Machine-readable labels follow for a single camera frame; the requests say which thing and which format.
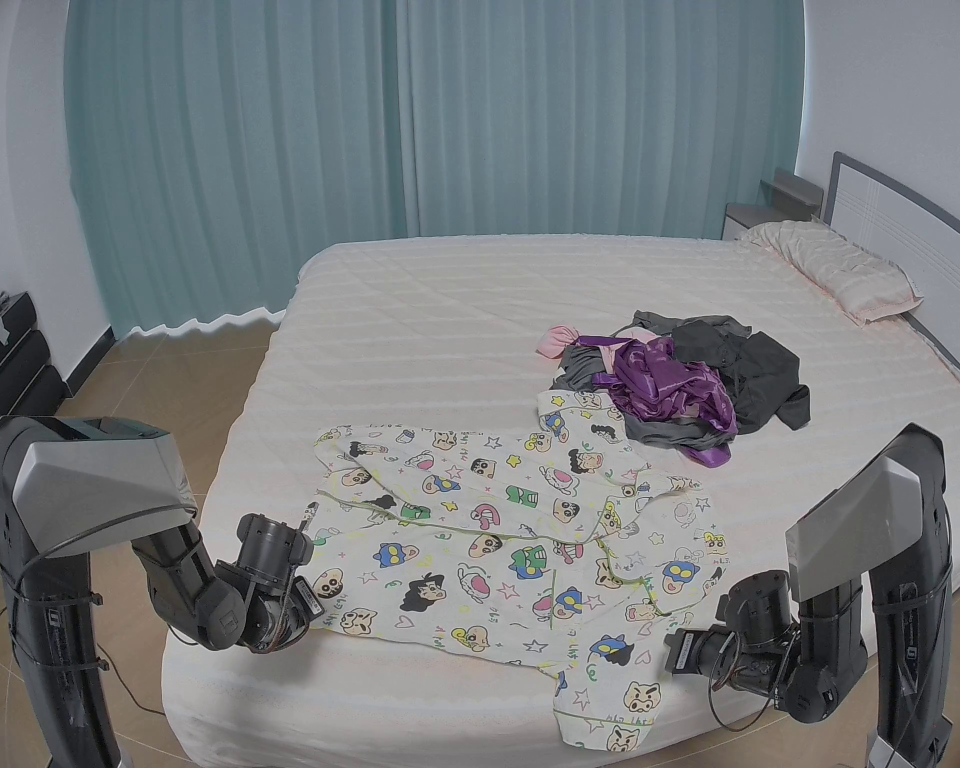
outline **headboard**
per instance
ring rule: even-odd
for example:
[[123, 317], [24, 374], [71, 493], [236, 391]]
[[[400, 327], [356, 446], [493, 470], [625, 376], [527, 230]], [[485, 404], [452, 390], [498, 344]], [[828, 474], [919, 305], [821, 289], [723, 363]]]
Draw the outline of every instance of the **headboard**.
[[906, 320], [960, 367], [960, 219], [837, 152], [824, 221], [865, 251], [903, 268], [925, 296]]

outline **curtain fold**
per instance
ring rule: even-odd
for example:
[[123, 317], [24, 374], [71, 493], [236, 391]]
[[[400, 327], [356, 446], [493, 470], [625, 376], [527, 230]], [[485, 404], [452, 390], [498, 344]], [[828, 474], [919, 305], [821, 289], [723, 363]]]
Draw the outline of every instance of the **curtain fold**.
[[342, 241], [717, 237], [803, 56], [802, 0], [73, 3], [72, 182], [118, 333], [281, 309]]

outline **wall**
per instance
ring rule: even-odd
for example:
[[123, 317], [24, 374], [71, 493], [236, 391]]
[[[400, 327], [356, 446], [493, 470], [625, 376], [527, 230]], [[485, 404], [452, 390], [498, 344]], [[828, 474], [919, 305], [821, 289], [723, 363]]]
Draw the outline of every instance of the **wall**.
[[0, 2], [0, 288], [30, 291], [64, 378], [109, 325], [70, 192], [67, 7]]
[[804, 0], [798, 175], [837, 150], [960, 216], [960, 2]]

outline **bed sheet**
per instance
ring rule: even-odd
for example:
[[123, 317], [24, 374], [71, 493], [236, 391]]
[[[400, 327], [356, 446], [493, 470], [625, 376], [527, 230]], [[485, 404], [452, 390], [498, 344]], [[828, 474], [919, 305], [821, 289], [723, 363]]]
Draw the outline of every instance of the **bed sheet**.
[[[812, 392], [807, 427], [791, 432], [772, 420], [738, 437], [717, 469], [644, 447], [655, 466], [708, 484], [724, 516], [733, 563], [716, 594], [785, 567], [786, 528], [910, 421], [943, 439], [948, 504], [960, 508], [960, 382], [906, 322], [857, 327], [774, 253], [669, 238], [422, 238], [334, 246], [301, 270], [204, 505], [211, 556], [235, 555], [236, 521], [247, 512], [299, 520], [316, 486], [319, 427], [529, 432], [536, 394], [556, 368], [534, 353], [542, 332], [573, 324], [609, 333], [638, 308], [733, 315], [796, 352]], [[869, 584], [863, 605], [873, 653]], [[696, 624], [708, 626], [714, 607], [701, 604]], [[705, 685], [673, 687], [642, 752], [715, 727]], [[163, 661], [170, 725], [209, 768], [613, 762], [563, 744], [553, 690], [534, 669], [322, 630], [266, 657], [171, 638]], [[715, 701], [728, 720], [762, 703], [727, 689]]]

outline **pillow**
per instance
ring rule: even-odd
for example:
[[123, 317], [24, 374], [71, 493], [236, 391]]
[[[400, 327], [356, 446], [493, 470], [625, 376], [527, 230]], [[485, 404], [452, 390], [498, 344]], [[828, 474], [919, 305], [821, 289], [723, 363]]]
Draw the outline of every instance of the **pillow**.
[[902, 314], [923, 296], [903, 270], [820, 222], [768, 222], [740, 240], [772, 248], [829, 293], [858, 325]]

